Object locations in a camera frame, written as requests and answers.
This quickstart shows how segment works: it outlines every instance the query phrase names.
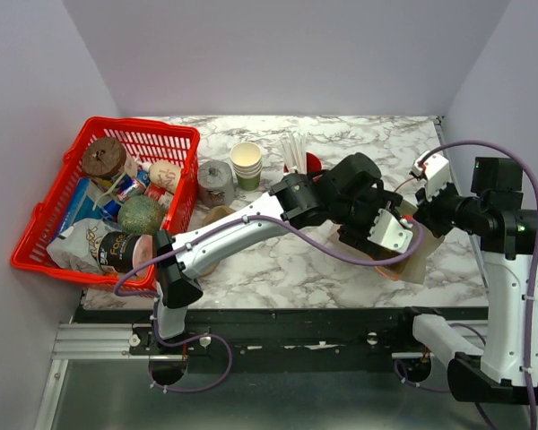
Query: white wall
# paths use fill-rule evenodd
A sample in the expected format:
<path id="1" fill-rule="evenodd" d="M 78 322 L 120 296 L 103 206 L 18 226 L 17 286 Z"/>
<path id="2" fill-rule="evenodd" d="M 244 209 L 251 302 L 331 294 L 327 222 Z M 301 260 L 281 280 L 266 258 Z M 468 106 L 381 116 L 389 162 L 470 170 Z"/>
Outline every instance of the white wall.
<path id="1" fill-rule="evenodd" d="M 502 143 L 520 153 L 538 176 L 538 0 L 513 0 L 507 8 L 448 110 L 444 132 L 447 142 Z M 453 151 L 456 173 L 468 191 L 473 158 L 485 152 Z M 529 190 L 526 200 L 533 207 Z"/>
<path id="2" fill-rule="evenodd" d="M 64 2 L 127 115 L 442 115 L 509 3 Z"/>
<path id="3" fill-rule="evenodd" d="M 94 115 L 118 111 L 62 3 L 0 2 L 0 430 L 33 427 L 57 323 L 79 296 L 8 260 Z"/>

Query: stack of paper cups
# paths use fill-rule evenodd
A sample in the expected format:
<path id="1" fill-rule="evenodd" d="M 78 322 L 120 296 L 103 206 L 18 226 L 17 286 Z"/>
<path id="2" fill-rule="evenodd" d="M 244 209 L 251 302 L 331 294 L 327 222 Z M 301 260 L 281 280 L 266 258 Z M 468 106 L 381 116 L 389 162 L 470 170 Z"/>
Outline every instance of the stack of paper cups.
<path id="1" fill-rule="evenodd" d="M 261 148 L 252 142 L 238 143 L 231 149 L 231 164 L 239 186 L 245 191 L 253 191 L 261 179 Z"/>

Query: white marble surface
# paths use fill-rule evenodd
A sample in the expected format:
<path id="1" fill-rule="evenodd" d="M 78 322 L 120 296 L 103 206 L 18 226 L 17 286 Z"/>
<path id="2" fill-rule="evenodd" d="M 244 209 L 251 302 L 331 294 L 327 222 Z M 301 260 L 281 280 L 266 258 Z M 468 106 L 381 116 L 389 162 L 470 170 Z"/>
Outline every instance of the white marble surface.
<path id="1" fill-rule="evenodd" d="M 285 132 L 308 133 L 308 150 L 324 168 L 353 152 L 363 152 L 379 165 L 387 189 L 408 177 L 410 165 L 421 153 L 438 146 L 431 118 L 391 116 L 186 116 L 158 117 L 191 125 L 201 134 L 200 162 L 229 162 L 230 148 L 253 141 L 263 147 L 262 182 L 257 191 L 238 189 L 231 205 L 240 209 L 282 178 L 282 158 L 273 146 Z M 416 183 L 402 192 L 414 202 Z M 199 228 L 206 209 L 198 203 L 190 229 Z M 332 225 L 308 229 L 326 243 Z M 406 305 L 487 305 L 486 291 L 467 235 L 453 230 L 429 258 L 424 285 L 383 278 L 375 270 L 336 261 L 293 235 L 269 239 L 221 262 L 201 279 L 203 298 L 193 308 L 319 308 L 389 307 Z M 151 300 L 121 298 L 89 290 L 88 309 L 150 308 Z"/>

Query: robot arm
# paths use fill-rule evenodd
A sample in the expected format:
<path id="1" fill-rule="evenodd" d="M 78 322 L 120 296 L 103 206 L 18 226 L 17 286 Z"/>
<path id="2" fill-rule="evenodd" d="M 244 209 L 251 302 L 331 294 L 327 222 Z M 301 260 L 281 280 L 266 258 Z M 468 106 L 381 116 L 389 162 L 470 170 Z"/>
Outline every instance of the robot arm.
<path id="1" fill-rule="evenodd" d="M 427 180 L 417 193 L 414 214 L 434 236 L 460 228 L 481 239 L 484 269 L 488 274 L 488 342 L 483 351 L 463 343 L 445 327 L 441 316 L 419 314 L 412 335 L 433 351 L 446 367 L 451 392 L 460 401 L 527 404 L 525 374 L 530 374 L 538 403 L 538 271 L 534 297 L 527 295 L 532 262 L 536 211 L 522 210 L 522 170 L 511 159 L 478 158 L 471 191 L 476 197 L 458 195 L 446 159 L 435 154 L 412 174 Z M 536 302 L 531 327 L 532 360 L 525 355 L 525 311 Z"/>
<path id="2" fill-rule="evenodd" d="M 527 274 L 534 248 L 536 212 L 520 209 L 522 171 L 509 159 L 476 160 L 472 191 L 463 197 L 451 181 L 448 161 L 435 154 L 412 174 L 426 180 L 417 193 L 414 218 L 434 236 L 460 228 L 481 238 L 489 278 L 488 343 L 484 350 L 466 342 L 439 315 L 416 314 L 411 333 L 433 351 L 448 369 L 451 392 L 460 401 L 526 403 L 525 373 L 532 376 L 538 402 L 538 306 L 532 329 L 533 361 L 523 369 Z M 340 224 L 340 240 L 374 258 L 398 255 L 412 240 L 410 226 L 396 208 L 403 197 L 384 189 L 380 170 L 363 154 L 353 154 L 331 170 L 315 175 L 289 174 L 257 201 L 207 227 L 171 237 L 154 237 L 157 255 L 184 246 L 175 257 L 158 264 L 158 303 L 162 338 L 184 330 L 187 306 L 203 292 L 195 280 L 219 260 L 287 229 L 263 215 L 294 228 Z M 231 227 L 225 228 L 228 222 Z"/>
<path id="3" fill-rule="evenodd" d="M 201 273 L 223 258 L 287 232 L 270 220 L 250 222 L 250 217 L 265 216 L 296 229 L 319 226 L 330 219 L 369 232 L 368 244 L 398 255 L 409 248 L 413 236 L 409 222 L 395 210 L 402 199 L 384 189 L 378 166 L 356 153 L 331 170 L 309 176 L 289 174 L 255 202 L 209 226 L 174 237 L 159 232 L 153 241 L 157 255 L 182 248 L 175 257 L 158 263 L 161 337 L 170 338 L 184 330 L 187 306 L 203 295 L 196 281 Z"/>

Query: red basket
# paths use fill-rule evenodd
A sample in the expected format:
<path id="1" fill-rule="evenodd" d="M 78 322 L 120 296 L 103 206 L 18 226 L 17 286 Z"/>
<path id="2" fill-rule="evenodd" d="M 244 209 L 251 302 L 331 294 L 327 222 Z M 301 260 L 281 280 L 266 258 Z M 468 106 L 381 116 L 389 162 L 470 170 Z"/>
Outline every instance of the red basket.
<path id="1" fill-rule="evenodd" d="M 95 116 L 86 121 L 74 145 L 64 154 L 64 165 L 46 199 L 34 208 L 28 227 L 10 259 L 13 267 L 39 271 L 59 280 L 90 284 L 92 288 L 113 289 L 116 276 L 60 269 L 46 252 L 78 180 L 82 177 L 82 155 L 93 141 L 103 136 L 118 138 L 132 155 L 138 154 L 142 161 L 166 159 L 183 167 L 163 227 L 172 235 L 187 230 L 197 197 L 196 153 L 199 132 L 192 127 L 167 125 L 159 121 Z M 155 289 L 154 271 L 155 268 L 151 267 L 144 279 L 126 281 L 124 289 Z"/>

